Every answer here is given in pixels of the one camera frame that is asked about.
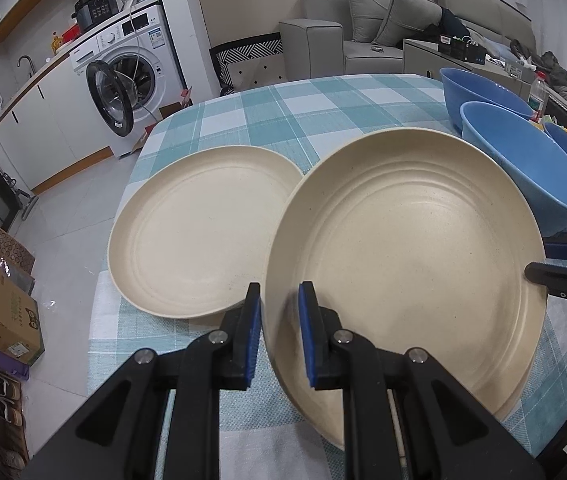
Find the white kitchen cabinet counter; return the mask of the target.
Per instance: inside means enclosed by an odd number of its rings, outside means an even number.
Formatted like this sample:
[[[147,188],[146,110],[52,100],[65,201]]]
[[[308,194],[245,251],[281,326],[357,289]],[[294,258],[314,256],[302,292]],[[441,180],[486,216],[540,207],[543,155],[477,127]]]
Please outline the white kitchen cabinet counter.
[[[36,194],[113,156],[85,75],[67,54],[30,80],[0,114],[0,145]]]

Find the cardboard box on floor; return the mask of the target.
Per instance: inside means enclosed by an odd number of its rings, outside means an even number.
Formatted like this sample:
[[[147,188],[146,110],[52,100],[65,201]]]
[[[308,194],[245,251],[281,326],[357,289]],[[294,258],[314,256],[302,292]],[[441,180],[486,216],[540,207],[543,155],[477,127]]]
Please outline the cardboard box on floor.
[[[36,301],[0,269],[0,352],[31,366],[44,351]]]

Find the grey side cabinet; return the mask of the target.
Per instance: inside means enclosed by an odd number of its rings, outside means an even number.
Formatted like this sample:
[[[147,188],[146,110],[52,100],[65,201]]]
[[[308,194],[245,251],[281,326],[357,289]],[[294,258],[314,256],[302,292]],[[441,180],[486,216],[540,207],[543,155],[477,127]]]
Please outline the grey side cabinet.
[[[521,90],[529,90],[536,77],[536,74],[530,70],[523,72],[520,78],[515,78],[504,67],[492,62],[477,64],[456,60],[456,58],[440,53],[437,44],[415,39],[403,40],[403,63],[406,74],[417,74],[437,80],[441,79],[440,69],[443,67],[469,70],[469,72],[496,81],[515,93],[519,93]]]

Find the teal checked tablecloth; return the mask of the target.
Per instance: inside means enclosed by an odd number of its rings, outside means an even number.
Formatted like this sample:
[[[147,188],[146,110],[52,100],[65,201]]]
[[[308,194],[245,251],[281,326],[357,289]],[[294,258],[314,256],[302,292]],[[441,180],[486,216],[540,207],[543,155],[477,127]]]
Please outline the teal checked tablecloth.
[[[137,159],[125,194],[134,194],[171,162],[214,146],[268,148],[307,171],[349,140],[398,126],[451,130],[442,86],[416,75],[358,75],[229,94],[160,122]],[[88,385],[98,388],[137,349],[181,349],[219,322],[140,312],[101,271],[90,321]],[[549,301],[531,378],[506,426],[551,471],[567,464],[565,300]],[[225,479],[340,479],[344,474],[343,453],[293,408],[265,354],[258,357],[250,389],[222,395],[220,442]]]

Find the white washing machine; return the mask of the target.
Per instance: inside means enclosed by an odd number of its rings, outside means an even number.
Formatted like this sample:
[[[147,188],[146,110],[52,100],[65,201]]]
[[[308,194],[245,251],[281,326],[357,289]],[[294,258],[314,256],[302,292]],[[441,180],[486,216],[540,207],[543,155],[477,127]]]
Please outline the white washing machine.
[[[186,90],[160,0],[91,34],[71,50],[70,61],[117,158],[140,148],[162,108],[180,102]]]

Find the plastic water bottle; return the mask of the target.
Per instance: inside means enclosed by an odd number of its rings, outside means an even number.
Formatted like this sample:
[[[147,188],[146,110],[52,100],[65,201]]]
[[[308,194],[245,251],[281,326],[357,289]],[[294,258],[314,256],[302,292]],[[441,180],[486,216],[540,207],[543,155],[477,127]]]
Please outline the plastic water bottle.
[[[527,104],[533,110],[532,119],[534,122],[540,122],[544,115],[544,110],[548,100],[548,90],[546,84],[546,74],[538,70],[535,73],[535,80],[531,84]]]

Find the black patterned chair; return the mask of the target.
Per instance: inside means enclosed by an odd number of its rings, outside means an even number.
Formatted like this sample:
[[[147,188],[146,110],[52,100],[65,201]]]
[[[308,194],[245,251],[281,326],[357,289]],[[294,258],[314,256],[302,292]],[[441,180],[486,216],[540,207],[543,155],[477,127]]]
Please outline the black patterned chair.
[[[287,81],[279,32],[224,42],[210,57],[222,96]]]

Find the black box on cabinet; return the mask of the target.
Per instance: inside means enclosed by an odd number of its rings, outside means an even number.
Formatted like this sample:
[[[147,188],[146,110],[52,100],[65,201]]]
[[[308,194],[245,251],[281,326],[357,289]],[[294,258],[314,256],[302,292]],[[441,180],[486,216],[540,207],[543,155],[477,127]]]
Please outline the black box on cabinet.
[[[485,63],[487,53],[485,47],[477,44],[469,36],[457,38],[442,35],[437,46],[440,53],[458,61],[481,65]]]

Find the black rice cooker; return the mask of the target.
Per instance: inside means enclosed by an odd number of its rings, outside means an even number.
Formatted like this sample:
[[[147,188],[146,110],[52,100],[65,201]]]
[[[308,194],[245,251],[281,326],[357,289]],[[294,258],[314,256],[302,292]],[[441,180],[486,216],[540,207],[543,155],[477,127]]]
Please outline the black rice cooker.
[[[119,13],[118,0],[78,0],[71,18],[78,23],[80,33],[88,32]]]

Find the grey cushion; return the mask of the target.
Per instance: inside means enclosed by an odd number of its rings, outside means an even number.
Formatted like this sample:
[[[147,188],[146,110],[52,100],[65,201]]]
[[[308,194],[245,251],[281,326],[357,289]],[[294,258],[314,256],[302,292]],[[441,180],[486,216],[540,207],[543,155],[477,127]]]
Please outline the grey cushion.
[[[373,42],[382,47],[395,47],[404,38],[436,25],[441,18],[442,8],[431,0],[391,0]]]
[[[353,41],[372,42],[392,0],[349,0]]]

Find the red cardboard box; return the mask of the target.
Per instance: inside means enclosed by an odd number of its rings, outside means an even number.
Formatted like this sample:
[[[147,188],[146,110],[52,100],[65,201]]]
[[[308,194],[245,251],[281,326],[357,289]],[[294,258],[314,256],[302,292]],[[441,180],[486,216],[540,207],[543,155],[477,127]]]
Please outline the red cardboard box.
[[[180,92],[180,99],[178,100],[177,105],[180,110],[188,106],[192,106],[192,88],[187,88]]]

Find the beige plate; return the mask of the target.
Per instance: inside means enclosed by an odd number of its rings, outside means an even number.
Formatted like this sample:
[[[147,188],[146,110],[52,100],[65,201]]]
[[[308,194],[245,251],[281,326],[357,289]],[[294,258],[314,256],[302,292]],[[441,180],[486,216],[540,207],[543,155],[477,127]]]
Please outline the beige plate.
[[[297,290],[312,282],[342,325],[384,350],[421,347],[498,419],[515,408],[547,295],[529,205],[493,159],[451,134],[394,128],[322,159],[285,207],[263,294],[267,352],[290,401],[344,442],[340,393],[311,388]]]
[[[202,318],[263,281],[301,169],[266,148],[209,148],[172,162],[127,200],[108,267],[121,296],[160,318]]]

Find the grey cushion right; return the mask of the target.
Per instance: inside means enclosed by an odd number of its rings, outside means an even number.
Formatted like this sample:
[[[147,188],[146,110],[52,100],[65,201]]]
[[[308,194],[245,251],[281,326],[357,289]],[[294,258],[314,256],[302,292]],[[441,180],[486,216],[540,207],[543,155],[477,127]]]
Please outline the grey cushion right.
[[[395,47],[404,38],[436,25],[441,18],[442,8],[431,0],[391,0],[373,42],[382,47]]]

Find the grey blanket on bed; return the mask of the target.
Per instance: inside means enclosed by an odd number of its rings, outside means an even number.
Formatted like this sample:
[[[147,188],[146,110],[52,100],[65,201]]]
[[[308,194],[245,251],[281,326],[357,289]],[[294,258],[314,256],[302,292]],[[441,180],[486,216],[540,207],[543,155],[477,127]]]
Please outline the grey blanket on bed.
[[[538,56],[515,39],[510,41],[510,50],[518,58],[525,58],[534,64],[546,75],[549,86],[567,100],[567,70],[560,65],[553,52],[546,51]]]

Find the grey sofa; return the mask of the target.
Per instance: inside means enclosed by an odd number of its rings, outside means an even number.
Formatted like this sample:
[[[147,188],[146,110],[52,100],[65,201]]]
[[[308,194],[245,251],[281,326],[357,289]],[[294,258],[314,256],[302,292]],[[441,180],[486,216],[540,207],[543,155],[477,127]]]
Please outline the grey sofa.
[[[535,52],[532,22],[501,0],[300,0],[302,15],[279,23],[290,80],[396,74],[406,39],[436,42],[431,28],[454,15],[477,41]]]

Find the grey cushion left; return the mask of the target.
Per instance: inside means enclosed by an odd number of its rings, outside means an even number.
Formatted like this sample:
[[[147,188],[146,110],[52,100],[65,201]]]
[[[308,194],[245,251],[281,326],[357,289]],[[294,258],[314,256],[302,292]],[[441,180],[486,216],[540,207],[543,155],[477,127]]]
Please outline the grey cushion left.
[[[353,41],[372,42],[392,0],[349,0]]]

